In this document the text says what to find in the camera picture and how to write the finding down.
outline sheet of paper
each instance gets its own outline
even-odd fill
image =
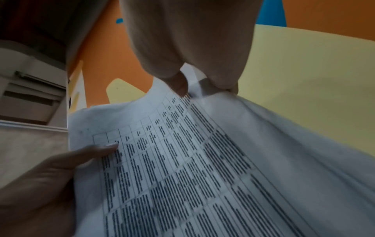
[[[70,118],[72,150],[119,143],[75,174],[76,236],[375,233],[372,157],[202,86]]]

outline person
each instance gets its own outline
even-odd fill
[[[187,62],[218,88],[238,92],[262,0],[120,0],[131,47],[142,67],[180,96]],[[72,236],[73,174],[114,152],[89,146],[50,157],[0,190],[0,236]]]

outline yellow shape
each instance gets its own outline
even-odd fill
[[[77,92],[74,95],[74,98],[71,101],[70,108],[69,108],[69,111],[68,111],[69,114],[74,113],[77,110],[78,99],[79,99],[79,92]]]
[[[120,78],[114,79],[107,86],[106,92],[111,104],[138,100],[146,94]]]
[[[257,25],[239,95],[375,155],[375,42]]]
[[[72,93],[73,93],[73,90],[75,88],[75,85],[77,84],[77,81],[78,81],[78,78],[79,78],[79,74],[81,73],[82,71],[82,67],[83,67],[83,61],[80,60],[77,67],[75,67],[73,73],[71,74],[69,80],[69,84],[68,84],[68,95],[69,97],[72,96]]]

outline blue mark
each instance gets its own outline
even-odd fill
[[[124,22],[124,19],[122,19],[122,18],[118,18],[117,20],[116,20],[116,24],[121,24],[121,23],[123,23]]]
[[[257,24],[286,27],[282,0],[264,0]]]

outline dark ceiling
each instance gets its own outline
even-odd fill
[[[66,46],[90,0],[0,0],[0,39],[66,63]]]

